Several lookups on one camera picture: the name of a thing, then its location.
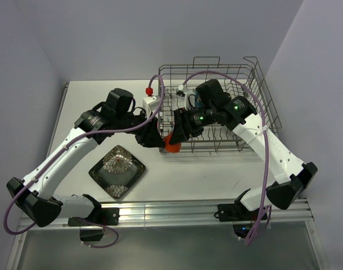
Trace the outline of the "small orange cup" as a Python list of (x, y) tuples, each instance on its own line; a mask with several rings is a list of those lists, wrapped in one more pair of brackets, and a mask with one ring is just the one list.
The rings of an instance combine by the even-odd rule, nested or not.
[(166, 152), (169, 152), (169, 153), (178, 153), (180, 152), (180, 149), (181, 149), (181, 146), (182, 144), (181, 143), (176, 143), (176, 144), (171, 144), (170, 143), (170, 139), (172, 137), (172, 134), (169, 133), (165, 138), (164, 138), (164, 143), (165, 143), (165, 147), (164, 147), (164, 150)]

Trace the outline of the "blue patterned bowl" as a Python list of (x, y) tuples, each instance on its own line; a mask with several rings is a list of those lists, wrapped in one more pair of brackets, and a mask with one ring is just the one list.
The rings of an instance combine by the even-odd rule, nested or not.
[(203, 93), (195, 90), (194, 95), (195, 95), (195, 107), (199, 108), (199, 107), (205, 106), (203, 102)]

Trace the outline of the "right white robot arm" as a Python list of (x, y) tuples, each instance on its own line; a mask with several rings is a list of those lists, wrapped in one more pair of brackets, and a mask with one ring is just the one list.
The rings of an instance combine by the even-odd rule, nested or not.
[(244, 140), (265, 162), (265, 172), (275, 181), (263, 182), (238, 197), (235, 213), (249, 218), (263, 203), (286, 210), (308, 187), (318, 168), (296, 157), (268, 128), (265, 117), (244, 96), (231, 98), (216, 79), (196, 87), (200, 107), (174, 110), (174, 128), (169, 143), (175, 145), (202, 135), (204, 127), (219, 124)]

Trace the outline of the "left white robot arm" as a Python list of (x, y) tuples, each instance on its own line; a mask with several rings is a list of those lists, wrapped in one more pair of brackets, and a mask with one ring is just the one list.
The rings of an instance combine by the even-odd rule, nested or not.
[(144, 111), (134, 115), (134, 104), (130, 92), (115, 88), (104, 102), (82, 113), (63, 143), (41, 165), (22, 179), (8, 181), (13, 203), (39, 227), (62, 216), (81, 218), (87, 224), (99, 222), (101, 204), (92, 196), (58, 197), (55, 190), (82, 158), (115, 133), (133, 134), (143, 147), (165, 146), (157, 117)]

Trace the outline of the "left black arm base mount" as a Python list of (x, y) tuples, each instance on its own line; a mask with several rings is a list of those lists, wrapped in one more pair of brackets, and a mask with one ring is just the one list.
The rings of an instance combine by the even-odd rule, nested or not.
[(67, 225), (69, 227), (80, 227), (79, 238), (85, 244), (94, 246), (94, 242), (99, 242), (108, 232), (115, 235), (114, 241), (110, 245), (114, 245), (119, 239), (119, 233), (111, 226), (116, 226), (119, 223), (119, 208), (100, 208), (87, 218), (69, 218)]

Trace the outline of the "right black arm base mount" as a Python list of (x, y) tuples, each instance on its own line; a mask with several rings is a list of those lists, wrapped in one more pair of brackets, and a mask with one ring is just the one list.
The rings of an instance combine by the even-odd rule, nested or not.
[(237, 222), (236, 225), (233, 225), (233, 232), (241, 239), (246, 238), (259, 214), (259, 209), (249, 211), (245, 208), (240, 199), (233, 203), (218, 204), (217, 208), (214, 218), (218, 219), (219, 222)]

